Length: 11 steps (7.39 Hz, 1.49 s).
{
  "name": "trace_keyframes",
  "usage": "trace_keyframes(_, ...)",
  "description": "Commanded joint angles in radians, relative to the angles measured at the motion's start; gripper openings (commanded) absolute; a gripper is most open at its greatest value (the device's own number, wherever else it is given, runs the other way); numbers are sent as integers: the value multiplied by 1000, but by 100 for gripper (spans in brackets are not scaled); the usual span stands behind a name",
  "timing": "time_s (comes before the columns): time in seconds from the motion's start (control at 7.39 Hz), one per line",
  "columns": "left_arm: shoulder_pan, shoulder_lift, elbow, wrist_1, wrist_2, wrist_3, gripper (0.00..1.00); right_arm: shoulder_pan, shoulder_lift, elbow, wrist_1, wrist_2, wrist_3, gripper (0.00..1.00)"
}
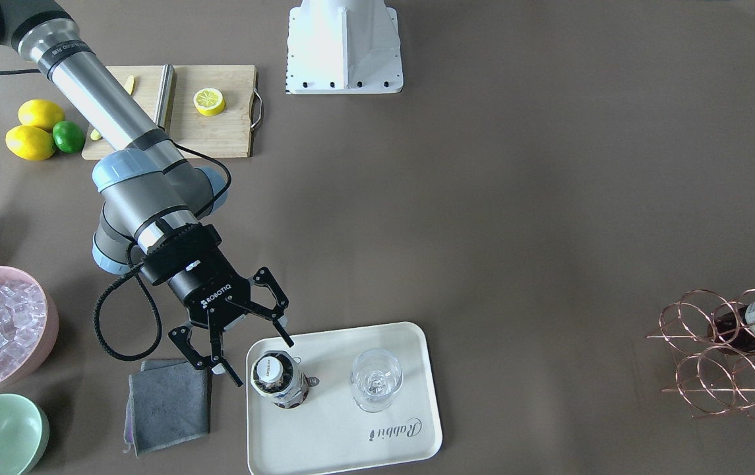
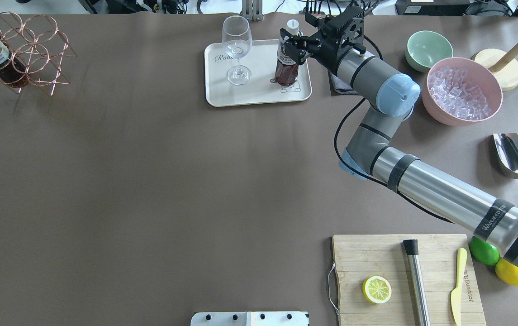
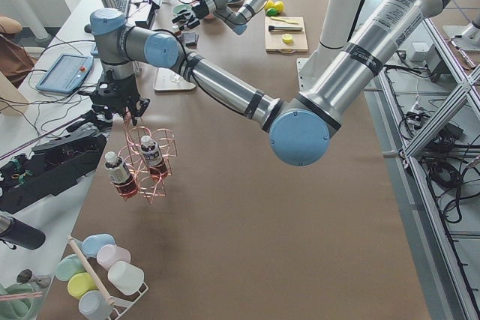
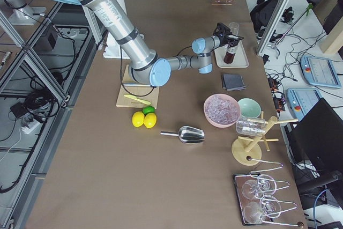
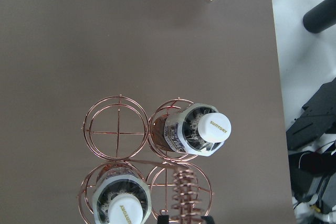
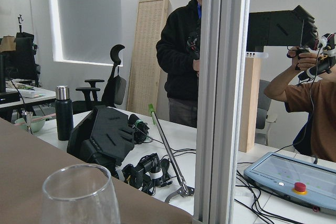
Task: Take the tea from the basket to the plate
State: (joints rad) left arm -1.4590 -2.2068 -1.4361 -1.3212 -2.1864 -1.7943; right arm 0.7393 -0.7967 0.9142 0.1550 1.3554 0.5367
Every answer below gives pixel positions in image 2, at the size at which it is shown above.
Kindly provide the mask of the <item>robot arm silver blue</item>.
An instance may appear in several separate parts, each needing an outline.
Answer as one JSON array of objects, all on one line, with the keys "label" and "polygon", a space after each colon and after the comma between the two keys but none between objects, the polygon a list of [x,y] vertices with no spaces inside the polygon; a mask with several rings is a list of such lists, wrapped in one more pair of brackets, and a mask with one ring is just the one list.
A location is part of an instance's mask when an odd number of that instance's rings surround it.
[{"label": "robot arm silver blue", "polygon": [[412,115],[420,86],[366,49],[363,17],[358,7],[336,17],[306,13],[305,20],[316,27],[316,33],[294,36],[280,29],[285,53],[294,62],[304,64],[307,58],[315,58],[371,105],[339,155],[343,165],[360,178],[380,183],[465,227],[518,266],[518,208],[514,204],[391,146],[402,122]]}]

